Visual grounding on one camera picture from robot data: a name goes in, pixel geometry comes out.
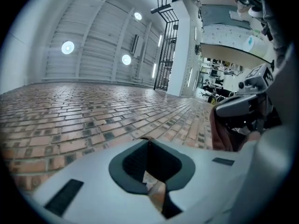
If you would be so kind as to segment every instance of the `black rubber pad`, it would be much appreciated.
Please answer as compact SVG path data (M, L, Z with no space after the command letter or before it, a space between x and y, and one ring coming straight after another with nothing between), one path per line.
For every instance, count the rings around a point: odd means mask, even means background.
M229 159L222 159L222 158L214 158L212 160L213 162L221 163L224 165L232 166L234 164L234 160L229 160Z
M75 179L69 180L45 205L45 209L61 217L81 189L82 185L83 182L81 181Z

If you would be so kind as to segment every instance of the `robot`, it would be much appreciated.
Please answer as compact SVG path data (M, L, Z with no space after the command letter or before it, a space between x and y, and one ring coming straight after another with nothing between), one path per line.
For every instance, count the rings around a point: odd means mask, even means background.
M228 128L252 122L259 100L265 116L276 108L282 125L265 131L259 141L239 152L196 149L161 140L140 139L85 155L53 175L30 201L49 223L211 223L249 221L274 195L288 174L293 156L294 108L284 98L286 77L296 84L296 58L275 79L263 64L239 84L239 92L219 104L217 115ZM142 184L147 171L166 184L159 212Z

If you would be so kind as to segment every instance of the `round ceiling light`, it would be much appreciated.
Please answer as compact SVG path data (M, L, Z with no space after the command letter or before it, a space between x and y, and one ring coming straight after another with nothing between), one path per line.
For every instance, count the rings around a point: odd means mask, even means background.
M131 57L129 55L123 55L121 58L122 63L125 65L130 65L131 64Z
M75 48L74 43L67 41L62 45L61 51L64 54L70 54L71 52L73 52L74 48Z
M137 20L141 20L142 19L142 16L140 13L134 13L134 16Z

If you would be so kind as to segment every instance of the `black metal gate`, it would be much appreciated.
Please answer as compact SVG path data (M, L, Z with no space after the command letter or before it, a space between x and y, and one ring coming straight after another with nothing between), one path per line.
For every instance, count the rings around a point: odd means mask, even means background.
M178 34L178 18L171 7L162 12L159 11L158 13L165 20L166 28L163 37L154 89L166 91L171 76L173 58L175 56L175 47Z
M159 0L157 0L157 4L158 8L153 9L151 13L159 13L166 22L166 28L164 31L154 90L161 89L166 91L171 76L171 68L177 43L178 17L171 8L171 5L167 4L167 0L161 0L161 6L159 6Z

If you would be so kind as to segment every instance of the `black metal railing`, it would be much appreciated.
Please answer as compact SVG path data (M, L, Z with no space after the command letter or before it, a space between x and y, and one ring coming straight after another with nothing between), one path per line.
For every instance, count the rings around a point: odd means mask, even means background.
M168 89L168 83L171 76L171 69L177 43L178 18L172 8L164 11L158 11L158 13L166 22L166 28L164 31L154 90L161 89L166 91Z

